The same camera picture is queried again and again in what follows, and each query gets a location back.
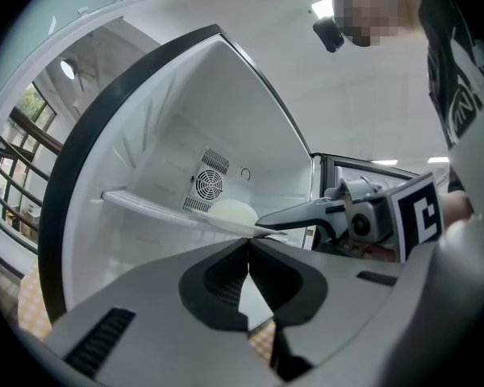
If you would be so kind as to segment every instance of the circular vent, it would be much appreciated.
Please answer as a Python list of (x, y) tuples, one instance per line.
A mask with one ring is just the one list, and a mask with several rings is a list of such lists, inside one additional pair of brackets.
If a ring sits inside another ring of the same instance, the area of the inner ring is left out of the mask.
[(202, 171), (195, 181), (195, 189), (202, 199), (211, 201), (223, 191), (223, 180), (216, 171)]

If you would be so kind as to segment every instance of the mini fridge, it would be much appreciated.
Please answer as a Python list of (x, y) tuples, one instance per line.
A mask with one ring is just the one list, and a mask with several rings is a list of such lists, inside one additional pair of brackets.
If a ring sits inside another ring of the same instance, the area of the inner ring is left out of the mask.
[[(220, 200), (261, 217), (362, 174), (383, 188), (414, 176), (311, 153), (273, 87), (219, 27), (181, 36), (103, 90), (65, 142), (40, 221), (48, 315), (55, 321), (137, 265), (265, 233), (209, 218)], [(299, 251), (319, 242), (313, 227), (284, 232), (275, 238)]]

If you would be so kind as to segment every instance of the yellow checkered cloth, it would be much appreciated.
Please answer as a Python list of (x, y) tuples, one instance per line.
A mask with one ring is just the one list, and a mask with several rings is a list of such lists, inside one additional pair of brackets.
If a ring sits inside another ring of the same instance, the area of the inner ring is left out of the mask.
[(249, 339), (249, 344), (256, 351), (258, 356), (267, 363), (271, 364), (271, 355), (273, 354), (274, 332), (276, 331), (276, 323), (269, 322), (265, 327), (259, 330), (253, 337)]
[(41, 294), (40, 271), (37, 261), (23, 277), (19, 286), (18, 324), (38, 339), (43, 340), (52, 326)]

